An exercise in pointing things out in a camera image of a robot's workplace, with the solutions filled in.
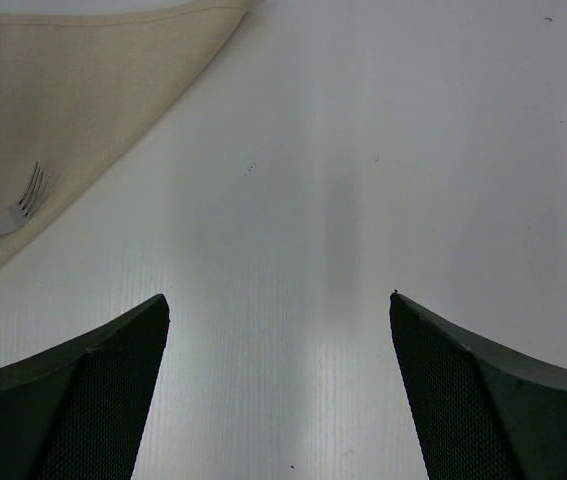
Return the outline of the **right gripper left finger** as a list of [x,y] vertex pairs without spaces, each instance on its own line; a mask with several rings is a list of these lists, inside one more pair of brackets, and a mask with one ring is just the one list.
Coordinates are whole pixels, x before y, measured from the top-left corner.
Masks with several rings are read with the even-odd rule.
[[155,295],[0,368],[0,479],[129,479],[167,342]]

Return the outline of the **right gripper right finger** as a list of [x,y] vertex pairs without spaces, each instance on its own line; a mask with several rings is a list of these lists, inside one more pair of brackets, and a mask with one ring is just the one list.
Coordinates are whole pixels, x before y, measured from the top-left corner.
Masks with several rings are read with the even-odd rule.
[[461,328],[408,297],[390,326],[431,479],[567,479],[567,369]]

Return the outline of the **beige cloth napkin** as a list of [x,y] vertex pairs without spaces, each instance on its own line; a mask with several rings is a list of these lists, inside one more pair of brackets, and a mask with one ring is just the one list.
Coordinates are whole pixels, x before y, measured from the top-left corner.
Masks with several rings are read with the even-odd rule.
[[115,15],[0,13],[0,217],[34,181],[34,216],[0,236],[0,267],[171,107],[236,30],[248,1]]

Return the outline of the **silver metal fork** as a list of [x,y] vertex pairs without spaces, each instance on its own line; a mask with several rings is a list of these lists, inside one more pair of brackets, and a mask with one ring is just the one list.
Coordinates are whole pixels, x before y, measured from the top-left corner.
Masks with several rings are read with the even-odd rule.
[[47,182],[48,177],[37,162],[22,195],[0,214],[0,236],[14,233],[34,217],[43,201]]

